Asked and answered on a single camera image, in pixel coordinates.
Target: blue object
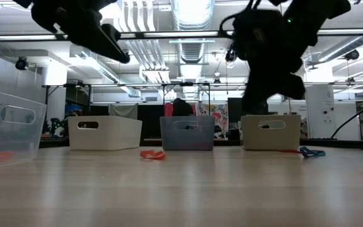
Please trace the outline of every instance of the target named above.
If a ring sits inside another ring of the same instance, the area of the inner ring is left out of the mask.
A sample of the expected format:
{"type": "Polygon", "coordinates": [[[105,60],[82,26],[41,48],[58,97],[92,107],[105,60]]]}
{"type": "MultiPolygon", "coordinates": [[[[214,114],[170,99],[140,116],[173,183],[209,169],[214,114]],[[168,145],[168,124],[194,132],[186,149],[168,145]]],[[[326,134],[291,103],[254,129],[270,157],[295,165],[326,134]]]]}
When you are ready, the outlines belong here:
{"type": "Polygon", "coordinates": [[[82,110],[82,107],[80,107],[79,105],[66,105],[66,112],[73,112],[75,110],[82,110]]]}
{"type": "Polygon", "coordinates": [[[316,157],[316,156],[320,156],[320,157],[326,156],[326,153],[324,151],[310,150],[307,147],[301,147],[301,148],[299,148],[299,151],[302,153],[302,155],[305,158],[311,158],[311,157],[316,157]]]}

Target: colorful poster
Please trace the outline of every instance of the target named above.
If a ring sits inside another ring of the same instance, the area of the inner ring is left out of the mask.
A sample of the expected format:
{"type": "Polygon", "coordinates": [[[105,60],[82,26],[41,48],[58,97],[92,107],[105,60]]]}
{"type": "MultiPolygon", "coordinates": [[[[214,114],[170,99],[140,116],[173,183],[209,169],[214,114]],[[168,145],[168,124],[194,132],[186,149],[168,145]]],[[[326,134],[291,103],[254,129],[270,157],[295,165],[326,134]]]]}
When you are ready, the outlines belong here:
{"type": "Polygon", "coordinates": [[[215,117],[215,138],[225,138],[226,133],[229,132],[229,117],[228,117],[228,105],[211,105],[204,103],[198,103],[195,106],[195,113],[197,116],[209,116],[209,114],[215,117]]]}

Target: camera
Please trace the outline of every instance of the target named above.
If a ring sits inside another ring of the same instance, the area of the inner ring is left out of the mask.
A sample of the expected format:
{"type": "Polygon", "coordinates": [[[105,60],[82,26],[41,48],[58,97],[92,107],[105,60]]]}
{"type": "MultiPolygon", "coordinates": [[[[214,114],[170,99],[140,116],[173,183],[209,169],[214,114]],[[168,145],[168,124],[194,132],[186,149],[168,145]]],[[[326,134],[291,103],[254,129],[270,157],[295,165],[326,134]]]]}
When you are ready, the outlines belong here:
{"type": "Polygon", "coordinates": [[[29,69],[29,62],[27,61],[26,57],[19,57],[18,61],[15,64],[15,68],[18,70],[28,70],[29,69]]]}

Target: person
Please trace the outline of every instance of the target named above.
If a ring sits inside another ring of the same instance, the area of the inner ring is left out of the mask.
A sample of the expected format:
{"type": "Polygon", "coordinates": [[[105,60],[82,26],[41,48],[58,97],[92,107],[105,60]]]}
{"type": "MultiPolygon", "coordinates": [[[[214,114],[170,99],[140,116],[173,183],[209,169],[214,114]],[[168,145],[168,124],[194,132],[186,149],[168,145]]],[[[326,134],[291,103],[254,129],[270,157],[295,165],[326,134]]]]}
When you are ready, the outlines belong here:
{"type": "Polygon", "coordinates": [[[194,116],[193,107],[181,98],[176,98],[173,101],[173,113],[174,117],[186,117],[194,116]]]}

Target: desk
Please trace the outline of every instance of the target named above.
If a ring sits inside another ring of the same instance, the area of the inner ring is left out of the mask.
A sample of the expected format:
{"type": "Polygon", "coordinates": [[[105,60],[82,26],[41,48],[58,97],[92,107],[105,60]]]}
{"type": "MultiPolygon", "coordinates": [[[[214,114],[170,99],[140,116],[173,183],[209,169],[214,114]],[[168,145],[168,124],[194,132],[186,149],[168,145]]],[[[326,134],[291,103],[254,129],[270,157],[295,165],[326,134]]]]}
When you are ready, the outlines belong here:
{"type": "Polygon", "coordinates": [[[363,151],[49,148],[0,167],[0,227],[363,226],[363,151]]]}

